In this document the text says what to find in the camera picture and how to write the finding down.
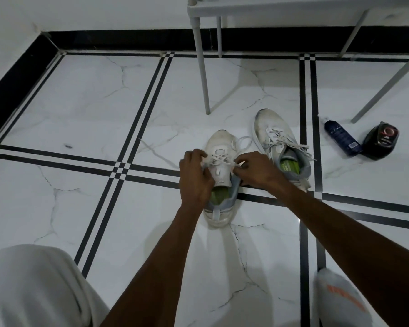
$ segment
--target person's right arm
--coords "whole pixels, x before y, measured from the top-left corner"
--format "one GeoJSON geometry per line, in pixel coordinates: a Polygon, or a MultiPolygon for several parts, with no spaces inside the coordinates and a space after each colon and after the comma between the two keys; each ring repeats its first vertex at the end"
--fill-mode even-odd
{"type": "Polygon", "coordinates": [[[281,200],[312,232],[390,327],[409,327],[409,250],[299,190],[258,152],[234,173],[281,200]]]}

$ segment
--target person's left arm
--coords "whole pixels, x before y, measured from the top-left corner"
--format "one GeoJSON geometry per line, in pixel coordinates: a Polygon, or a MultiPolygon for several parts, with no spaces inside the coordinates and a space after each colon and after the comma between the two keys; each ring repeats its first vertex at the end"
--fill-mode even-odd
{"type": "Polygon", "coordinates": [[[202,171],[202,156],[206,154],[195,149],[180,161],[182,204],[101,327],[174,325],[192,234],[215,184],[209,170],[202,171]]]}

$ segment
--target black bottle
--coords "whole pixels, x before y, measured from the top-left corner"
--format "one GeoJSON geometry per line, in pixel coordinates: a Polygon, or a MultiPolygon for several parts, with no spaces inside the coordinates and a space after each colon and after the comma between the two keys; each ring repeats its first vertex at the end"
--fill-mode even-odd
{"type": "Polygon", "coordinates": [[[399,131],[396,127],[381,122],[365,137],[362,154],[373,160],[384,158],[393,151],[398,136],[399,131]]]}
{"type": "Polygon", "coordinates": [[[360,154],[362,147],[341,125],[329,118],[323,118],[324,129],[338,144],[338,146],[350,157],[360,154]]]}

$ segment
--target orange stripe on sock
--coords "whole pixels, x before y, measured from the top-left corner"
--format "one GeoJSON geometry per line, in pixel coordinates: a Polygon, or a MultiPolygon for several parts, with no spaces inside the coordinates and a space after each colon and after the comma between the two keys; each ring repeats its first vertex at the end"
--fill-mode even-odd
{"type": "Polygon", "coordinates": [[[363,304],[361,302],[359,302],[357,299],[355,299],[352,295],[350,295],[348,292],[346,292],[345,290],[332,286],[332,285],[327,285],[327,290],[329,292],[332,292],[334,294],[339,294],[342,297],[348,299],[350,302],[352,302],[353,304],[355,304],[358,308],[360,308],[363,312],[366,312],[365,307],[363,306],[363,304]]]}

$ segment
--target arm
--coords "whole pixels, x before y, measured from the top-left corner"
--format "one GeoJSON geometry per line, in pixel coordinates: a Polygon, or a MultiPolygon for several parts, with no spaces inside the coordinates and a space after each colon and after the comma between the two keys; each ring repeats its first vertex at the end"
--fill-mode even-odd
{"type": "Polygon", "coordinates": [[[299,217],[387,324],[409,326],[409,250],[299,190],[266,155],[243,154],[235,162],[243,161],[236,175],[299,217]]]}
{"type": "Polygon", "coordinates": [[[192,234],[215,183],[208,169],[202,171],[202,156],[206,154],[196,149],[180,161],[181,207],[101,327],[175,324],[192,234]]]}

